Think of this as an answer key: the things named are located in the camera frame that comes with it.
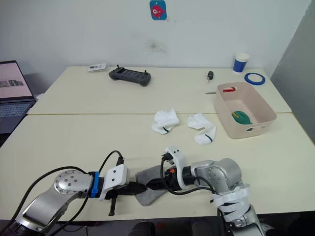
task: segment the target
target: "laptop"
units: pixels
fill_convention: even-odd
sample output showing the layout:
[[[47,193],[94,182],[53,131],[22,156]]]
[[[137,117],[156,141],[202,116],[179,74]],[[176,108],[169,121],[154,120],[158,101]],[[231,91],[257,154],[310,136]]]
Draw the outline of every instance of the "laptop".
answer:
[[[18,63],[0,62],[0,134],[12,133],[34,104]]]

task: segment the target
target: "blue tape roll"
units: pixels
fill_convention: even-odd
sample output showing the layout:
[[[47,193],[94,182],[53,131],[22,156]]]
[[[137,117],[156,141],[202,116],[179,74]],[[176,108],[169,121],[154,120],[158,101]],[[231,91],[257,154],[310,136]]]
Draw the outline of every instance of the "blue tape roll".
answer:
[[[94,185],[93,185],[93,189],[91,191],[90,198],[95,198],[95,195],[98,193],[98,180],[99,180],[99,172],[95,171]]]
[[[260,82],[252,81],[252,80],[250,80],[250,79],[248,78],[249,75],[258,75],[258,76],[261,77],[261,81],[260,81]],[[245,81],[248,82],[248,83],[250,83],[251,85],[262,85],[262,84],[265,83],[266,79],[265,79],[265,77],[263,77],[261,74],[253,73],[253,72],[252,72],[252,73],[247,73],[247,74],[245,75]]]

